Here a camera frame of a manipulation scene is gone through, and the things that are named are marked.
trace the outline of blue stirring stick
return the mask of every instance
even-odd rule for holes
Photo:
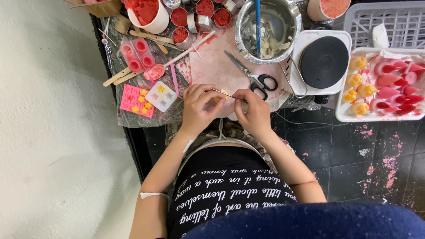
[[[258,52],[258,56],[260,56],[260,51],[261,51],[260,0],[255,0],[255,21],[256,21],[255,34],[257,38],[257,52]]]

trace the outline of scissors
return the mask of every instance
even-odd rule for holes
[[[278,81],[275,78],[273,78],[272,76],[266,75],[266,74],[254,75],[250,70],[248,70],[248,68],[246,66],[244,66],[242,64],[242,62],[240,62],[238,59],[236,59],[232,54],[230,54],[226,50],[224,50],[224,52],[230,58],[230,60],[239,68],[239,70],[241,70],[243,73],[245,73],[245,75],[249,78],[249,80],[251,81],[251,88],[250,88],[251,91],[254,92],[255,89],[259,89],[265,95],[263,100],[266,100],[267,97],[268,97],[266,90],[275,91],[275,90],[278,89]],[[274,88],[270,88],[264,82],[264,80],[266,78],[270,78],[271,80],[273,80],[273,82],[275,83]]]

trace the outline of white wall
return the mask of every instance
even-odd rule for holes
[[[94,29],[61,0],[0,1],[0,238],[126,238],[139,178]]]

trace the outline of white plastic basket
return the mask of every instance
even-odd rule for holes
[[[358,3],[345,15],[352,50],[373,47],[372,29],[385,24],[390,48],[425,49],[425,1]]]
[[[399,54],[411,54],[419,55],[425,63],[425,50],[420,49],[396,49],[396,48],[357,48],[351,52],[351,57],[353,56],[366,56],[367,53],[379,53],[381,50],[386,50],[391,53]],[[355,74],[357,71],[348,70],[348,74]],[[425,94],[425,74],[421,76],[412,86],[417,87],[422,90],[422,94]],[[420,120],[425,116],[425,113],[421,115],[413,115],[412,113],[407,115],[354,115],[350,112],[350,103],[341,102],[344,90],[348,88],[344,87],[338,95],[337,107],[335,110],[335,116],[341,122],[370,122],[370,121],[398,121],[398,120]]]

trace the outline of electric cord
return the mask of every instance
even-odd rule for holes
[[[343,126],[343,125],[347,125],[347,124],[351,123],[351,122],[348,122],[348,123],[341,124],[341,125],[333,125],[333,124],[328,124],[328,123],[319,123],[319,122],[303,122],[303,123],[294,123],[294,122],[291,122],[291,121],[289,121],[289,120],[285,119],[285,118],[284,118],[283,116],[281,116],[278,112],[276,112],[276,111],[275,111],[275,113],[276,113],[276,114],[277,114],[280,118],[284,119],[285,121],[288,121],[289,123],[291,123],[291,124],[296,124],[296,125],[301,125],[301,124],[322,124],[322,125],[331,125],[331,126]]]

